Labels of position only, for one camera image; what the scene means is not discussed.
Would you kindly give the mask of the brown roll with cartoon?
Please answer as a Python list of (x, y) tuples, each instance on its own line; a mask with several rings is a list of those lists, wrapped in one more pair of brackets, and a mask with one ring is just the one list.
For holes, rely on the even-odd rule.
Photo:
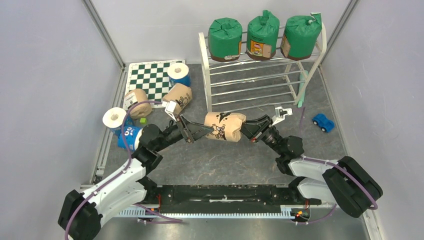
[(192, 98), (192, 89), (190, 87), (181, 83), (176, 83), (162, 98), (162, 100), (164, 102), (176, 102), (174, 114), (180, 114), (181, 111), (189, 104)]

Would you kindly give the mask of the brown roll with label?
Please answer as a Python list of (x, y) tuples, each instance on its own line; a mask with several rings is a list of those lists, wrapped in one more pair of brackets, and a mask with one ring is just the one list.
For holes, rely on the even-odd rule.
[[(128, 110), (133, 105), (144, 102), (148, 100), (146, 92), (140, 88), (136, 88), (128, 92), (123, 98), (123, 109)], [(143, 103), (137, 105), (130, 111), (130, 117), (132, 119), (145, 118), (152, 112), (152, 106), (150, 103)]]

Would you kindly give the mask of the green brown roll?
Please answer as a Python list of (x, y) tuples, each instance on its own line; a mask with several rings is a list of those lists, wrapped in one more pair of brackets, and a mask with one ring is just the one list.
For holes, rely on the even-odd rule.
[(309, 58), (321, 31), (322, 16), (320, 12), (288, 18), (280, 45), (281, 53), (286, 58), (295, 61)]

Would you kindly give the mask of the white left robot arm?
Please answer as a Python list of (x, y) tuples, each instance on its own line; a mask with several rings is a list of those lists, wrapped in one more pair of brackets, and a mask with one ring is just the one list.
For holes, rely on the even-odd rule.
[(138, 148), (115, 172), (92, 187), (69, 192), (63, 202), (58, 224), (66, 240), (92, 240), (113, 217), (128, 207), (157, 198), (156, 185), (147, 175), (161, 162), (161, 150), (185, 140), (187, 143), (206, 136), (213, 127), (177, 116), (172, 125), (161, 130), (148, 124), (141, 130)]

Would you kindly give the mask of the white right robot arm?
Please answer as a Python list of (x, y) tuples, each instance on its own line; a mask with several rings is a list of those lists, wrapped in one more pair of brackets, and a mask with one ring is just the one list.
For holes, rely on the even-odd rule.
[(281, 136), (268, 115), (247, 120), (240, 131), (253, 143), (262, 141), (279, 155), (275, 160), (278, 169), (295, 177), (294, 187), (288, 191), (293, 203), (302, 204), (307, 199), (334, 203), (353, 218), (378, 209), (383, 189), (353, 157), (308, 157), (302, 138)]

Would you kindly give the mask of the green paper roll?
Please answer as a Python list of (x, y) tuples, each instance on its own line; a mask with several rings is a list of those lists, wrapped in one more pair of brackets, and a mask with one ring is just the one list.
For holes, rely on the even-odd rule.
[(246, 53), (258, 61), (270, 60), (276, 54), (280, 20), (269, 10), (247, 25)]

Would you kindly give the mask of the brown paper roll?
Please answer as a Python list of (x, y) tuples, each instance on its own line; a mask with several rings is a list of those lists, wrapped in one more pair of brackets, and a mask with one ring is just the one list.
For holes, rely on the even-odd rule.
[(212, 127), (213, 131), (205, 137), (210, 140), (238, 142), (241, 137), (241, 128), (247, 117), (236, 112), (208, 112), (204, 118), (204, 125)]

